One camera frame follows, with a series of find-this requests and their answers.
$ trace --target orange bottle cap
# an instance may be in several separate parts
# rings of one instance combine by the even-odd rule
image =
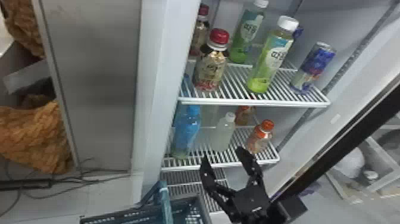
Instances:
[[[261,123],[261,128],[264,130],[272,130],[272,128],[274,128],[274,122],[271,120],[263,120]]]

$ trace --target red bottle cap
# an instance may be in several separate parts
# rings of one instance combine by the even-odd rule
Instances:
[[[271,120],[263,120],[261,123],[261,128],[264,130],[272,130],[272,128],[274,128],[274,122]]]
[[[210,34],[210,40],[218,44],[227,44],[229,33],[226,30],[214,28]]]
[[[208,15],[208,5],[201,3],[199,8],[199,15]]]

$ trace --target blue bottle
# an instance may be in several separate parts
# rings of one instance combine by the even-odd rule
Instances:
[[[186,89],[185,82],[190,83],[190,77],[186,73],[183,75],[183,80],[182,80],[182,84],[180,84],[180,89],[183,92],[183,96],[188,97],[189,95],[188,95],[188,90]],[[176,125],[176,117],[179,117],[179,114],[186,112],[186,107],[187,107],[187,105],[183,105],[180,101],[178,101],[178,103],[176,104],[176,108],[175,108],[175,114],[174,114],[174,119],[172,122],[172,127],[175,127],[175,125]]]
[[[200,129],[201,117],[199,105],[186,106],[185,113],[176,115],[175,135],[171,145],[171,154],[178,159],[188,156]]]

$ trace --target beverage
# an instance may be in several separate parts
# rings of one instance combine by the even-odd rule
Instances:
[[[299,22],[288,16],[281,16],[278,29],[272,31],[265,41],[262,53],[247,80],[247,87],[255,93],[265,92],[285,59],[293,43],[292,33]]]
[[[203,126],[215,126],[218,122],[218,105],[201,105],[201,120]]]
[[[185,113],[177,114],[175,135],[171,145],[171,154],[178,159],[188,156],[200,129],[200,106],[188,105]]]
[[[229,50],[229,59],[231,61],[235,63],[244,63],[246,61],[251,41],[255,38],[258,28],[260,28],[264,19],[264,10],[267,5],[268,1],[266,0],[256,0],[245,8]]]
[[[185,82],[189,83],[189,80],[190,80],[189,75],[185,73],[183,75],[182,83],[180,84],[180,89],[182,89],[183,96],[187,96],[188,95],[188,90],[185,87]],[[172,127],[175,127],[176,117],[179,117],[180,114],[186,112],[186,107],[187,107],[187,105],[184,105],[180,101],[178,101],[178,103],[176,104],[176,108],[175,108],[175,115],[174,115],[174,119],[173,119],[173,122],[172,122]]]
[[[254,114],[255,107],[253,106],[238,106],[236,110],[236,125],[247,125],[249,122],[249,118]]]
[[[200,48],[197,57],[193,84],[199,91],[217,90],[229,56],[227,46],[229,33],[223,29],[213,29],[207,43]]]
[[[306,94],[335,55],[336,50],[330,45],[317,42],[290,81],[291,90],[297,94]]]
[[[214,151],[224,151],[228,149],[230,139],[235,131],[235,114],[226,113],[217,124],[214,134],[211,137],[210,145]]]
[[[189,54],[192,56],[197,56],[200,54],[200,47],[207,39],[208,30],[210,29],[210,23],[207,19],[208,9],[208,5],[200,4],[195,31],[193,32],[192,43],[190,44]]]
[[[271,120],[263,120],[257,125],[246,141],[247,150],[250,153],[259,153],[268,147],[272,138],[274,123]]]

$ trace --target white bottle cap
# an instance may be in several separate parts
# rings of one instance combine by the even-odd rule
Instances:
[[[286,15],[281,15],[278,19],[278,26],[282,29],[293,32],[299,26],[299,21]]]
[[[268,6],[268,3],[269,2],[267,0],[255,0],[253,4],[260,8],[266,8]]]
[[[235,121],[236,115],[232,112],[228,112],[225,114],[225,119],[227,122],[232,123]]]

